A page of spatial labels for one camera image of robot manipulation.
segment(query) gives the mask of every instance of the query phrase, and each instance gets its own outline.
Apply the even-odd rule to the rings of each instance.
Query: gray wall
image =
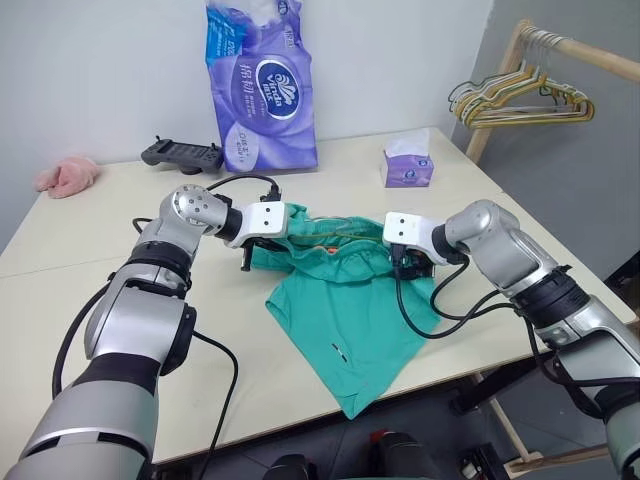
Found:
[[[474,79],[497,71],[522,18],[640,61],[637,0],[496,0]],[[480,166],[605,278],[640,249],[640,86],[561,54],[551,53],[548,67],[552,78],[592,98],[595,118],[496,129]],[[458,124],[453,139],[463,151],[469,137]]]

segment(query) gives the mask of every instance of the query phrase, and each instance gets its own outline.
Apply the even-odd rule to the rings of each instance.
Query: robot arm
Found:
[[[158,376],[185,360],[195,326],[184,298],[200,237],[250,252],[255,238],[284,235],[286,221],[282,202],[238,210],[196,185],[166,197],[89,318],[88,368],[62,392],[54,387],[53,403],[6,478],[147,478]]]
[[[640,475],[640,342],[520,230],[516,217],[488,200],[440,225],[391,212],[384,240],[420,250],[440,265],[471,256],[556,353],[559,383],[579,408],[605,421],[618,471],[628,474],[635,467]]]

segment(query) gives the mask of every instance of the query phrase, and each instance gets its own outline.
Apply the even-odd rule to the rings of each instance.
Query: black controller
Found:
[[[178,143],[168,138],[160,139],[142,152],[142,161],[147,165],[158,165],[161,162],[175,163],[185,175],[217,172],[222,166],[224,157],[222,149],[212,143],[210,147]]]

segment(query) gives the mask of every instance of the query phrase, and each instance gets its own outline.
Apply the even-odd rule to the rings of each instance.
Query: black cable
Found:
[[[131,223],[133,224],[133,228],[136,229],[136,232],[138,233],[142,233],[142,227],[140,226],[140,222],[151,222],[152,220],[150,218],[144,218],[144,217],[136,217],[133,220],[131,220]]]
[[[265,182],[269,182],[271,184],[272,189],[275,188],[276,191],[278,192],[280,191],[280,186],[273,178],[267,177],[265,175],[258,175],[257,173],[239,173],[231,177],[223,178],[222,180],[214,183],[213,185],[209,185],[207,187],[207,190],[209,191],[214,190],[224,185],[225,183],[233,182],[234,180],[240,180],[242,178],[255,178],[257,180],[264,180]]]
[[[542,371],[542,374],[547,377],[553,383],[558,385],[562,385],[565,387],[604,387],[608,385],[619,385],[619,384],[630,384],[630,383],[640,383],[640,378],[636,377],[614,377],[614,378],[595,378],[592,380],[573,380],[573,379],[563,379],[554,375],[549,371],[547,366],[544,363],[540,355],[540,350],[538,349],[538,344],[536,343],[535,332],[533,331],[533,325],[529,320],[525,318],[525,323],[527,325],[527,335],[529,336],[529,345],[531,346],[531,352],[533,353],[533,358],[536,361],[536,365]]]
[[[71,325],[69,325],[67,333],[62,339],[62,344],[60,345],[58,355],[56,356],[56,362],[53,365],[53,375],[51,378],[51,395],[54,399],[62,391],[62,370],[64,369],[64,362],[67,358],[67,353],[69,352],[69,347],[71,346],[73,337],[78,331],[78,328],[80,328],[82,321],[89,313],[89,310],[91,310],[96,302],[100,300],[100,298],[102,298],[104,293],[107,291],[107,288],[109,288],[108,283],[100,290],[98,290],[87,303],[85,303],[84,307],[82,307],[82,310],[78,312],[76,318],[74,318],[73,322],[71,322]]]
[[[222,412],[220,413],[220,419],[218,420],[218,426],[216,427],[216,432],[213,434],[213,440],[211,441],[211,446],[209,447],[209,451],[207,452],[207,456],[204,459],[204,463],[202,464],[202,469],[200,470],[200,474],[196,477],[198,480],[202,480],[204,478],[204,474],[207,471],[207,467],[209,465],[209,462],[211,462],[211,458],[213,457],[213,452],[216,448],[216,443],[218,443],[218,437],[220,436],[220,430],[222,429],[222,423],[224,422],[224,417],[227,414],[227,408],[229,408],[229,402],[231,401],[231,396],[233,395],[233,390],[236,387],[236,382],[238,381],[238,359],[236,358],[236,356],[233,354],[233,352],[231,350],[229,350],[227,347],[225,347],[223,344],[221,344],[220,342],[216,342],[215,340],[202,335],[199,332],[196,332],[194,330],[193,332],[193,336],[196,337],[198,340],[202,340],[205,343],[208,343],[209,345],[213,345],[214,347],[219,348],[220,350],[222,350],[224,353],[227,354],[227,356],[231,359],[231,361],[233,362],[233,379],[231,380],[231,385],[229,386],[229,391],[227,392],[227,398],[225,398],[224,400],[224,405],[222,406]]]
[[[444,287],[446,287],[447,285],[449,285],[453,280],[455,280],[457,277],[459,277],[462,272],[464,272],[467,268],[469,267],[469,257],[462,257],[462,266],[456,270],[455,272],[453,272],[451,275],[449,275],[447,278],[445,278],[442,283],[440,283],[434,290],[433,293],[431,294],[431,298],[429,299],[429,305],[431,306],[432,310],[434,312],[436,312],[439,316],[441,316],[442,318],[446,318],[449,320],[456,320],[458,322],[461,322],[462,320],[464,320],[464,318],[466,317],[466,315],[452,315],[450,313],[445,313],[442,310],[440,310],[437,306],[436,306],[436,298],[438,296],[438,294],[442,291],[442,289]],[[510,303],[496,303],[495,305],[491,305],[487,308],[484,308],[482,310],[477,311],[476,313],[474,313],[471,318],[478,318],[481,317],[482,315],[485,315],[489,312],[492,312],[494,310],[497,310],[499,308],[511,308],[511,309],[515,309],[515,307],[510,304]]]
[[[445,330],[444,332],[440,332],[440,333],[426,333],[420,330],[416,326],[416,324],[413,323],[413,321],[411,320],[411,317],[409,317],[409,314],[407,313],[407,310],[404,307],[404,302],[402,301],[402,283],[400,281],[400,271],[397,267],[394,269],[394,276],[396,278],[396,297],[398,300],[398,307],[400,308],[400,313],[402,314],[402,317],[404,318],[405,322],[407,322],[407,325],[409,325],[411,330],[413,330],[415,333],[417,333],[421,337],[427,338],[430,340],[444,338],[460,330],[465,323],[467,323],[472,318],[475,318],[474,315],[477,313],[478,309],[482,305],[484,305],[487,301],[489,301],[490,299],[492,299],[493,297],[495,297],[500,293],[498,290],[494,290],[493,292],[490,292],[484,297],[482,297],[473,307],[471,307],[471,309],[467,312],[467,314],[464,317],[462,317],[462,319],[458,322],[457,325],[454,325],[448,330]]]

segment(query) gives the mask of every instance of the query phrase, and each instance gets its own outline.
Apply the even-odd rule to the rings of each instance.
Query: white table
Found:
[[[382,220],[400,210],[446,218],[478,198],[513,212],[522,227],[573,277],[623,321],[635,314],[560,242],[542,228],[442,134],[432,131],[436,170],[428,188],[383,189],[378,162],[387,136],[321,142],[316,173],[277,178],[285,201],[317,215],[362,215]],[[130,219],[154,216],[160,200],[185,177],[141,162],[111,165],[91,189],[66,200],[39,197],[0,257],[0,306],[4,317],[0,375],[2,443],[0,473],[16,460],[49,404],[53,359],[64,332],[107,275],[127,258],[136,233]],[[232,182],[221,192],[240,203],[267,189],[258,181]],[[220,444],[236,442],[339,410],[338,404],[264,307],[282,279],[274,272],[239,270],[240,251],[204,238],[187,297],[198,310],[197,328],[231,348],[240,379]],[[451,270],[438,269],[438,278]],[[462,312],[491,285],[472,267],[445,290],[441,304]],[[530,355],[523,322],[504,310],[470,322],[455,335],[429,342],[385,393],[397,395]],[[72,345],[65,381],[85,367],[82,335]],[[205,449],[215,428],[232,368],[228,358],[194,340],[184,365],[160,381],[160,421],[154,459]]]

